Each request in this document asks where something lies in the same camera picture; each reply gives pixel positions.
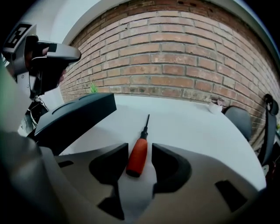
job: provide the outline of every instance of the green plant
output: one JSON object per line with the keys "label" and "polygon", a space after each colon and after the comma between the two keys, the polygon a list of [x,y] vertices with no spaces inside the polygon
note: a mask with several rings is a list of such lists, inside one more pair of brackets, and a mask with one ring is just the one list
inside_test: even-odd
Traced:
{"label": "green plant", "polygon": [[98,86],[95,84],[95,82],[91,82],[91,92],[97,93],[98,92]]}

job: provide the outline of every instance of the screwdriver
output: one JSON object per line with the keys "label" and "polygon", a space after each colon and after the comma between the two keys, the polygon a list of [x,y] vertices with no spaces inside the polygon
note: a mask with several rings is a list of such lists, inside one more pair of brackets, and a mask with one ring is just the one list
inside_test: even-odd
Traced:
{"label": "screwdriver", "polygon": [[128,165],[126,167],[126,174],[132,177],[140,177],[143,172],[144,165],[147,157],[147,136],[148,136],[148,122],[150,115],[148,115],[146,126],[141,132],[140,138],[135,143],[130,157],[128,159]]}

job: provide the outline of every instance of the orange screwdriver handle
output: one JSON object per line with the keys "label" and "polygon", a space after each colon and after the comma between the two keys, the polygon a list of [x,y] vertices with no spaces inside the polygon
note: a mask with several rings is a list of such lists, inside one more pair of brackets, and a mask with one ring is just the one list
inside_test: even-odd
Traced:
{"label": "orange screwdriver handle", "polygon": [[129,176],[140,177],[142,174],[147,157],[147,148],[148,143],[146,139],[140,138],[137,140],[126,167],[126,173]]}

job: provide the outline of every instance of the white table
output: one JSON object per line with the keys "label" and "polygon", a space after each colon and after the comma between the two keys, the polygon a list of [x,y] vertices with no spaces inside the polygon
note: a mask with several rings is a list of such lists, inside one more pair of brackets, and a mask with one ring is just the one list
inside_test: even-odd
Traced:
{"label": "white table", "polygon": [[[143,174],[138,180],[122,175],[119,193],[127,220],[138,216],[126,201],[141,197],[141,188],[151,188],[156,182],[151,163],[152,143],[170,145],[194,151],[220,160],[257,190],[266,187],[262,167],[253,149],[239,130],[222,113],[212,114],[208,105],[190,101],[115,95],[117,110],[77,139],[62,154],[99,149],[113,144],[129,143],[132,150],[150,114],[148,124],[148,156]],[[147,203],[151,195],[146,196]]]}

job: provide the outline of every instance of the chair backrest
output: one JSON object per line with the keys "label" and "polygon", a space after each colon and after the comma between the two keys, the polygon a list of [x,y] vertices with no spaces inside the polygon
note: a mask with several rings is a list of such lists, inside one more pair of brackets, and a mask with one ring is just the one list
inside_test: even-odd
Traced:
{"label": "chair backrest", "polygon": [[266,165],[269,162],[269,158],[272,153],[274,138],[276,134],[277,119],[276,115],[279,111],[279,106],[272,96],[269,94],[265,95],[266,103],[266,126],[265,135],[262,148],[259,152],[258,159],[261,165]]}
{"label": "chair backrest", "polygon": [[250,141],[252,136],[252,122],[250,114],[236,106],[229,106],[223,114],[239,129],[247,141]]}

